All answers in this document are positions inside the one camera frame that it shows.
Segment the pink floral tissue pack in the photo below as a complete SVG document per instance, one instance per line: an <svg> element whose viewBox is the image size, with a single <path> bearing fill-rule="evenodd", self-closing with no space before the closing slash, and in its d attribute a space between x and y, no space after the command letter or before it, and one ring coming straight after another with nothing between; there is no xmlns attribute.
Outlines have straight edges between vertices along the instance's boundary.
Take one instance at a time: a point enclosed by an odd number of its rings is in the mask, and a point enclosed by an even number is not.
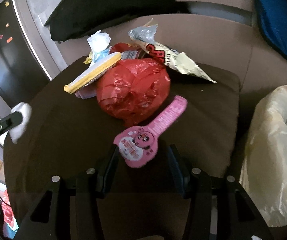
<svg viewBox="0 0 287 240"><path fill-rule="evenodd" d="M12 143L16 144L26 131L32 114L32 108L28 103L21 102L11 110L11 114L15 115L12 118L15 119L15 122L14 127L9 130L9 135Z"/></svg>

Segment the yellow-rimmed white round lid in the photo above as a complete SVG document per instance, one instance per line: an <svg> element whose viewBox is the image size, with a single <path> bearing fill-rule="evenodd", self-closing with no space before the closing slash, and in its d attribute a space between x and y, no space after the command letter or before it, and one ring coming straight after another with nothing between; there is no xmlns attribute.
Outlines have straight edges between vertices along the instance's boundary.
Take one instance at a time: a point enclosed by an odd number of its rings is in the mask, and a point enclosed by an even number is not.
<svg viewBox="0 0 287 240"><path fill-rule="evenodd" d="M107 55L105 58L98 60L91 67L86 69L75 80L64 86L64 91L74 93L84 86L90 85L104 75L111 67L113 67L122 58L122 54L114 52Z"/></svg>

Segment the foil noodle snack bag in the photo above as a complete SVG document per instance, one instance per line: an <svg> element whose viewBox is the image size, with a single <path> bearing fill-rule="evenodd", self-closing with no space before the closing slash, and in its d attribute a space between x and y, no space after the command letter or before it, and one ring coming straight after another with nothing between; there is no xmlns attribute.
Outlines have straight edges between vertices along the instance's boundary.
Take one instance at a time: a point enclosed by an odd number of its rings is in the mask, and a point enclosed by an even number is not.
<svg viewBox="0 0 287 240"><path fill-rule="evenodd" d="M151 58L184 75L200 77L212 83L217 83L199 67L186 53L171 49L157 41L158 23L152 18L145 25L131 29L129 38L139 45Z"/></svg>

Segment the trash bin with plastic liner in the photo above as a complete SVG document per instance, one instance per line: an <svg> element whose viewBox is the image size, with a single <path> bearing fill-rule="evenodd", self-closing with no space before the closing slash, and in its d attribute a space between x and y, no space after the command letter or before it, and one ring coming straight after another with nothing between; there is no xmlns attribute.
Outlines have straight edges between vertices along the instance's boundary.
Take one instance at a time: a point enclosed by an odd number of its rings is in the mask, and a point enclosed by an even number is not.
<svg viewBox="0 0 287 240"><path fill-rule="evenodd" d="M287 85L256 105L240 184L269 227L287 226Z"/></svg>

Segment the black refrigerator with magnets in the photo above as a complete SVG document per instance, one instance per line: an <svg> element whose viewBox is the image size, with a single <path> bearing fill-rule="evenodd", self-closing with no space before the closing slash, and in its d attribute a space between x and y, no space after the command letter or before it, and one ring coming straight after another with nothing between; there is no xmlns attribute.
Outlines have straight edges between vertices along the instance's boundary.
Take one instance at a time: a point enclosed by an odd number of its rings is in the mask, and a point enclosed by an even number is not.
<svg viewBox="0 0 287 240"><path fill-rule="evenodd" d="M0 96L9 107L31 101L50 80L21 31L12 0L0 3Z"/></svg>

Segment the red plastic bag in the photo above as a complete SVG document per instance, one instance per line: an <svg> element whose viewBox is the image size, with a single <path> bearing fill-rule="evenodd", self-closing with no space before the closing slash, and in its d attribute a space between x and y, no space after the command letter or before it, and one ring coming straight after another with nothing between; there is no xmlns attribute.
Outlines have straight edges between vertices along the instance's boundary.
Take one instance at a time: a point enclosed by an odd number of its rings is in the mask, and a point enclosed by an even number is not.
<svg viewBox="0 0 287 240"><path fill-rule="evenodd" d="M171 80L154 59L127 59L110 68L97 83L101 109L127 127L148 119L166 100Z"/></svg>

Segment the white blue crumpled wrapper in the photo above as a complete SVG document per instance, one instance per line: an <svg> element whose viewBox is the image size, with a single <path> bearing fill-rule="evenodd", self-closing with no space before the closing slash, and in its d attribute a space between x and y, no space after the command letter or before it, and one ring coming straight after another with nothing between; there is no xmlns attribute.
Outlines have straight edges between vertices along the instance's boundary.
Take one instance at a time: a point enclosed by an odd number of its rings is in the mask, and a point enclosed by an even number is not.
<svg viewBox="0 0 287 240"><path fill-rule="evenodd" d="M100 30L91 35L88 39L90 53L83 62L84 64L93 64L98 60L103 59L109 54L111 37L108 33L103 33Z"/></svg>

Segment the red snack packet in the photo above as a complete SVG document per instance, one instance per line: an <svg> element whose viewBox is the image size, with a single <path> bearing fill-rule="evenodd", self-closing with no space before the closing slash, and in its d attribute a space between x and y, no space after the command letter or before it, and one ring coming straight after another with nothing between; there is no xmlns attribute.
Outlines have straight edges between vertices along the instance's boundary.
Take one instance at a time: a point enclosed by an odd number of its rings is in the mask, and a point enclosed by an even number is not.
<svg viewBox="0 0 287 240"><path fill-rule="evenodd" d="M121 53L121 59L144 59L147 53L137 44L134 43L117 43L109 47L109 54Z"/></svg>

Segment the black hanging cloth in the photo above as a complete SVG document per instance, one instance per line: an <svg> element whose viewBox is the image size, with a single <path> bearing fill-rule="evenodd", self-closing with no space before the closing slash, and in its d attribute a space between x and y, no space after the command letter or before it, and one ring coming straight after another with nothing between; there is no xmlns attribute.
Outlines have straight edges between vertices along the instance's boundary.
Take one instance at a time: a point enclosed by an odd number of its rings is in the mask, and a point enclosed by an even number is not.
<svg viewBox="0 0 287 240"><path fill-rule="evenodd" d="M62 0L48 25L52 40L65 42L142 16L187 12L176 0Z"/></svg>

